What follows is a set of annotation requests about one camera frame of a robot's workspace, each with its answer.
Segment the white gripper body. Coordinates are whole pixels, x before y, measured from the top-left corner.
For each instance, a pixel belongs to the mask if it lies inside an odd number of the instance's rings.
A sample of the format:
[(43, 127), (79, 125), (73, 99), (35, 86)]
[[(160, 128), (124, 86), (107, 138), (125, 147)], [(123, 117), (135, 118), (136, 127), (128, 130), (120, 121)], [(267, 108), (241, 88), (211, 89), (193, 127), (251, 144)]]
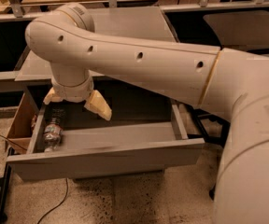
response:
[(85, 101), (93, 91), (93, 81), (88, 69), (61, 63), (50, 63), (52, 88), (73, 103)]

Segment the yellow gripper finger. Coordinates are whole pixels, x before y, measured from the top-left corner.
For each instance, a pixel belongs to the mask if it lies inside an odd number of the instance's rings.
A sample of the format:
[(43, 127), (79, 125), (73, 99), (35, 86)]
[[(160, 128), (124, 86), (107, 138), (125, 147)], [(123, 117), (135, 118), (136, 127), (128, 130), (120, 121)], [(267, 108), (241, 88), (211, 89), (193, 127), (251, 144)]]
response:
[(112, 110), (103, 95), (97, 90), (91, 92), (84, 107), (105, 120), (111, 120)]
[(63, 97), (59, 95), (54, 88), (51, 88), (45, 96), (43, 103), (48, 105), (49, 103), (60, 103), (62, 100)]

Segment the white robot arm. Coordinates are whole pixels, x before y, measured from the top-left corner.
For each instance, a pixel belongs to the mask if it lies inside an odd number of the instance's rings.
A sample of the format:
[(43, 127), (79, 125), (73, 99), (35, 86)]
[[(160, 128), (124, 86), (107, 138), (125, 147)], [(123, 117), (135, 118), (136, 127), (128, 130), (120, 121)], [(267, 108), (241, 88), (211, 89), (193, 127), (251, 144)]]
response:
[(90, 73), (119, 79), (230, 122), (216, 183), (214, 224), (269, 224), (269, 57), (234, 49), (99, 35), (70, 3), (29, 23), (26, 42), (48, 61), (47, 102), (83, 102), (109, 119)]

